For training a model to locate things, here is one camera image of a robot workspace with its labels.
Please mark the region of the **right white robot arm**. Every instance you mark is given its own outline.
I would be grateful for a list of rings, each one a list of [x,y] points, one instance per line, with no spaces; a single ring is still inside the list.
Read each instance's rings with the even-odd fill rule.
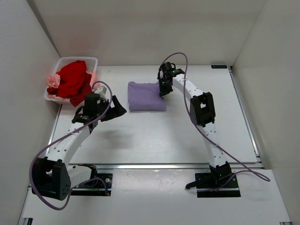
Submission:
[[[215,129],[216,113],[212,94],[197,88],[185,78],[185,72],[182,69],[176,68],[175,64],[170,62],[163,63],[159,67],[157,79],[160,97],[171,93],[173,88],[177,88],[184,95],[184,100],[189,101],[188,115],[206,141],[210,173],[204,178],[188,183],[186,189],[207,183],[211,183],[212,188],[223,185],[225,179],[231,176],[232,170],[226,156],[218,148],[218,136]]]

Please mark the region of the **purple t-shirt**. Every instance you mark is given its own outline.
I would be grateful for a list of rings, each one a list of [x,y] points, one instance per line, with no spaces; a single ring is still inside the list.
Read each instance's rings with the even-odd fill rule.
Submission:
[[[166,110],[166,103],[159,95],[158,83],[129,82],[127,86],[128,104],[131,112]]]

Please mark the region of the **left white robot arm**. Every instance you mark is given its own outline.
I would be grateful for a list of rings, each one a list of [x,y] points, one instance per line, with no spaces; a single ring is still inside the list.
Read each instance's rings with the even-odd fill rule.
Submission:
[[[85,182],[97,182],[94,165],[81,163],[70,167],[70,161],[99,122],[115,119],[126,112],[108,86],[93,88],[76,110],[66,134],[49,144],[46,147],[49,151],[43,157],[34,157],[29,172],[33,194],[42,200],[48,197],[62,201],[73,188]]]

